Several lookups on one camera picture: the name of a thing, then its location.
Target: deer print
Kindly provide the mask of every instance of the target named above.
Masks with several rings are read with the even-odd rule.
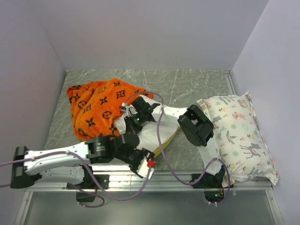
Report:
[[[261,147],[259,147],[258,144],[253,144],[251,143],[250,146],[242,146],[240,145],[240,148],[241,149],[246,149],[246,150],[249,150],[250,152],[244,152],[244,154],[251,154],[250,157],[246,157],[246,158],[252,158],[253,156],[261,156],[260,154],[257,153],[256,149],[261,149]]]

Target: red connector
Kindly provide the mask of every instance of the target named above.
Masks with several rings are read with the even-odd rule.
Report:
[[[148,167],[154,167],[154,164],[155,164],[155,162],[152,159],[149,159],[147,166]]]

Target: white pillow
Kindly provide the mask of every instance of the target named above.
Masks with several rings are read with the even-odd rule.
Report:
[[[231,180],[267,177],[276,184],[279,175],[258,129],[250,94],[215,96],[197,102],[214,124],[216,153],[227,165]]]

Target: orange blanket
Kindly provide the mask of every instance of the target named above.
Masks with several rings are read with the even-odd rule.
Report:
[[[96,136],[120,135],[113,124],[120,117],[122,103],[132,94],[146,91],[117,78],[68,87],[73,130],[77,138],[87,141]],[[140,94],[130,98],[130,105]]]

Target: marble floor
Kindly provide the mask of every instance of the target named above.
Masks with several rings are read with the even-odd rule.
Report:
[[[79,143],[72,129],[70,103],[66,95],[68,86],[117,77],[132,85],[157,92],[165,104],[188,107],[201,98],[231,94],[223,70],[199,69],[112,69],[69,70],[63,84],[45,149],[55,149]],[[165,149],[171,166],[176,170],[201,170],[204,168],[200,154],[180,130]],[[158,170],[167,170],[161,155],[156,158]],[[124,165],[113,160],[112,166]]]

